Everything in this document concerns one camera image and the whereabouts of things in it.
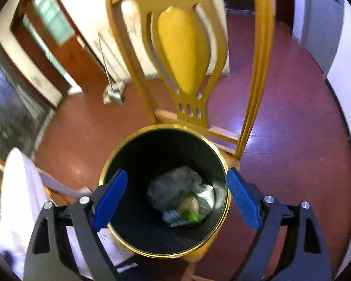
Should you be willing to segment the green snack bag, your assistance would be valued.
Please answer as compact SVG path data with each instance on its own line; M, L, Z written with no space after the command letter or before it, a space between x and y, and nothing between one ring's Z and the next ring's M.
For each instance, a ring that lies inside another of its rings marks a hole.
M163 221L171 228L200 224L210 215L216 202L214 188L202 184L192 190L181 205L175 209L163 213Z

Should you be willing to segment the white face mask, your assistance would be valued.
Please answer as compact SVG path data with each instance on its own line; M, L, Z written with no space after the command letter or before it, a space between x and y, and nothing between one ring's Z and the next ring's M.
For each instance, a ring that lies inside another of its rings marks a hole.
M169 171L148 187L151 205L161 212L179 207L186 195L203 183L200 175L189 167Z

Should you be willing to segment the black gold trash bin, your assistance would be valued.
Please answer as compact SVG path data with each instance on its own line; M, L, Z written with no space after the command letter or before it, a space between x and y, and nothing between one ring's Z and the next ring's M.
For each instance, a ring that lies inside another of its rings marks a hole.
M231 204L227 163L205 136L180 125L148 126L115 148L100 184L125 171L126 191L108 229L149 258L180 258L214 240Z

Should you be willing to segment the striped red white cloth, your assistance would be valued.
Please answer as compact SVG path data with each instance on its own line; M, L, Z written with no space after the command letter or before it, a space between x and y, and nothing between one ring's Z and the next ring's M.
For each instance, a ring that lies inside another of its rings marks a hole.
M106 254L115 265L121 265L134 256L134 252L121 244L108 228L103 228L97 233Z

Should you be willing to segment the dark glass sliding door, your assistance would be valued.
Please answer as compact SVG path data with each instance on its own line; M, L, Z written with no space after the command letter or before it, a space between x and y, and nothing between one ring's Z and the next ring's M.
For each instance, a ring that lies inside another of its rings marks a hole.
M5 160L14 147L34 158L53 115L0 48L0 158Z

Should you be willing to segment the wooden chair with yellow back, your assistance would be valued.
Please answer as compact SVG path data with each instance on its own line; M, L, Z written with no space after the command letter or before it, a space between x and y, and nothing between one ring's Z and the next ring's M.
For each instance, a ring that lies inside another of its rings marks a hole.
M124 139L115 148L100 177L127 163L128 185L134 191L144 183L137 171L186 162L199 167L214 185L218 203L206 223L186 233L194 243L152 251L133 244L108 225L114 237L131 251L148 258L183 258L188 262L184 280L194 280L197 263L205 256L230 209L232 194L227 172L240 165L251 134L271 56L274 32L273 0L254 0L256 14L254 59L245 119L240 134L211 126L207 104L227 60L227 38L212 0L134 0L141 18L144 48L170 91L175 112L157 108L147 90L122 15L124 0L106 0L110 29L118 49L150 114L152 125Z

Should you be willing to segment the red wooden door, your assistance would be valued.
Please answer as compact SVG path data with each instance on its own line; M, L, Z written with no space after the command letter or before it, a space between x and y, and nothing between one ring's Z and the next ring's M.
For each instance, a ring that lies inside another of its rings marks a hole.
M102 63L60 0L19 0L11 31L27 56L62 95L70 76L84 93L102 95L108 80Z

